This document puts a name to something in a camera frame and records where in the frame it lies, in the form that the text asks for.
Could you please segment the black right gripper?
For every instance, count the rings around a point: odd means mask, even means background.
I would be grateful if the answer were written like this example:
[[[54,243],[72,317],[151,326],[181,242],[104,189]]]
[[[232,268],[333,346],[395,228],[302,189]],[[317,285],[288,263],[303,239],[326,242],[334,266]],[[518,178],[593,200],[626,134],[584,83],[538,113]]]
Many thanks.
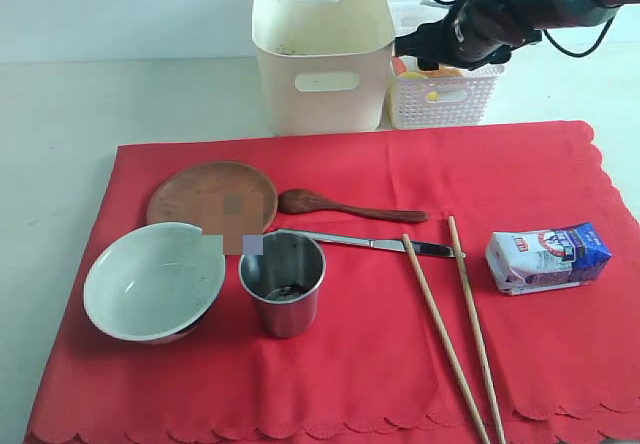
[[[398,36],[394,53],[417,58],[421,71],[439,70],[441,63],[476,70],[505,64],[516,50],[541,40],[542,32],[523,23],[510,0],[460,0],[443,22]]]

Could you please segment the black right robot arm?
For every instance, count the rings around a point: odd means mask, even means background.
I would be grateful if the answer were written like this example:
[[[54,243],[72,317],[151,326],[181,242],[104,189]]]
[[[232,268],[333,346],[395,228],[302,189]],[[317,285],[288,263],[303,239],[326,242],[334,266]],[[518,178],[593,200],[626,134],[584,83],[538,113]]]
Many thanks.
[[[422,70],[504,64],[515,50],[540,42],[552,29],[609,28],[622,6],[638,1],[454,0],[442,19],[397,37],[394,53],[416,58]]]

